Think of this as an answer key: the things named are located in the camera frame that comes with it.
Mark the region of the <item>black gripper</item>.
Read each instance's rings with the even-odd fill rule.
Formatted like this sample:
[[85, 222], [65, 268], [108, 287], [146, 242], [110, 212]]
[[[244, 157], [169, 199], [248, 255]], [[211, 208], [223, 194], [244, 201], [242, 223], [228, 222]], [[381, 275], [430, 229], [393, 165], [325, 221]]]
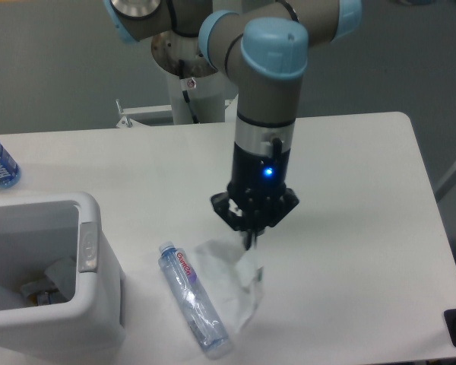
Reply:
[[266, 227], [275, 227], [299, 204], [296, 193], [285, 183], [289, 157], [282, 141], [269, 142], [268, 156], [234, 145], [227, 192], [212, 195], [210, 200], [214, 212], [241, 234], [245, 249], [256, 246]]

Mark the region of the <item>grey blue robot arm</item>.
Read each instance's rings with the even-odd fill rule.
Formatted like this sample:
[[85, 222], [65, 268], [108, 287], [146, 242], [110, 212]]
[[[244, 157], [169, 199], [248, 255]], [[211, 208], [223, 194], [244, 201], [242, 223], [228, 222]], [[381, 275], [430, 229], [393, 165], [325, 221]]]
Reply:
[[358, 26], [359, 1], [273, 1], [243, 14], [210, 1], [107, 1], [120, 37], [139, 42], [171, 31], [238, 88], [231, 180], [214, 211], [246, 248], [297, 205], [285, 183], [303, 75], [311, 46]]

